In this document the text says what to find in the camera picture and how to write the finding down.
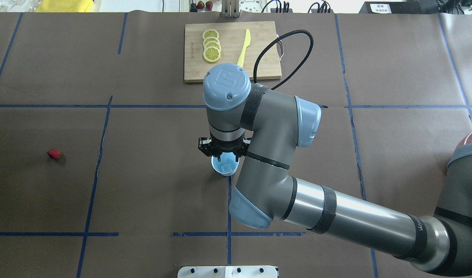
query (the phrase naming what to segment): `yellow knife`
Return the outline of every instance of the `yellow knife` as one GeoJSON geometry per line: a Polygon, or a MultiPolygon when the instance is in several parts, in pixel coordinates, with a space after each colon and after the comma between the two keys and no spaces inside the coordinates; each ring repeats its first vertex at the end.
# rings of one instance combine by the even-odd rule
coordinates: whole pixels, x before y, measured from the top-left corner
{"type": "Polygon", "coordinates": [[[249,29],[246,29],[246,35],[244,36],[243,49],[241,49],[241,54],[237,60],[237,65],[243,67],[244,64],[244,55],[246,54],[246,48],[251,44],[251,33],[249,29]]]}

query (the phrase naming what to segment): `yellow cloth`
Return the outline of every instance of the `yellow cloth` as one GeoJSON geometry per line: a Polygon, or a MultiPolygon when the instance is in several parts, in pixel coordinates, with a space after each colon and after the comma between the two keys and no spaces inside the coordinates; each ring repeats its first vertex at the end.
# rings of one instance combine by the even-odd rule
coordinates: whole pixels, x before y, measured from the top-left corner
{"type": "Polygon", "coordinates": [[[90,12],[92,0],[42,0],[36,12],[90,12]]]}

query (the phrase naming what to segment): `light blue bowl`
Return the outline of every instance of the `light blue bowl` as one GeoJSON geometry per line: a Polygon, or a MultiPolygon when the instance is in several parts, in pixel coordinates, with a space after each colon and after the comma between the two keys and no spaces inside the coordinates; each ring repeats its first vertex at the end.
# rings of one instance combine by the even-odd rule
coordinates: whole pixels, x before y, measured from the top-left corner
{"type": "Polygon", "coordinates": [[[222,176],[232,176],[239,165],[239,161],[236,162],[236,155],[234,153],[222,153],[220,155],[220,162],[216,157],[211,157],[211,166],[217,173],[222,176]]]}

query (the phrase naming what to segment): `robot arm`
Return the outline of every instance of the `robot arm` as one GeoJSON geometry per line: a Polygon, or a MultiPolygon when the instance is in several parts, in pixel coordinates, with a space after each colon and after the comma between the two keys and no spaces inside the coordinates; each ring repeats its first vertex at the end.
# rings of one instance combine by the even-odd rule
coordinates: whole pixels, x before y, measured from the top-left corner
{"type": "Polygon", "coordinates": [[[204,79],[211,138],[206,155],[245,155],[229,206],[232,217],[257,229],[273,219],[352,241],[441,276],[472,275],[472,144],[449,164],[435,216],[400,213],[322,185],[289,176],[297,146],[309,146],[321,111],[318,105],[251,86],[237,65],[221,64],[204,79]],[[253,131],[248,144],[244,130],[253,131]]]}

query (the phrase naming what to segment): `wooden cutting board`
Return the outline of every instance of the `wooden cutting board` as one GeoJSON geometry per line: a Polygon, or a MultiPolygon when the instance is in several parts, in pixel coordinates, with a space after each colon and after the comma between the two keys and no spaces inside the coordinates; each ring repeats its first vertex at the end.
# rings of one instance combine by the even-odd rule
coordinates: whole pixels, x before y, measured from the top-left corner
{"type": "MultiPolygon", "coordinates": [[[[253,79],[253,67],[258,55],[277,38],[274,21],[186,24],[184,30],[184,81],[187,83],[203,82],[206,72],[212,67],[221,63],[237,63],[246,29],[251,32],[251,45],[246,49],[243,68],[253,79]],[[216,63],[208,63],[203,59],[202,34],[207,29],[215,29],[220,34],[222,56],[216,63]]],[[[281,77],[277,46],[273,46],[259,62],[258,78],[280,79],[281,77]]]]}

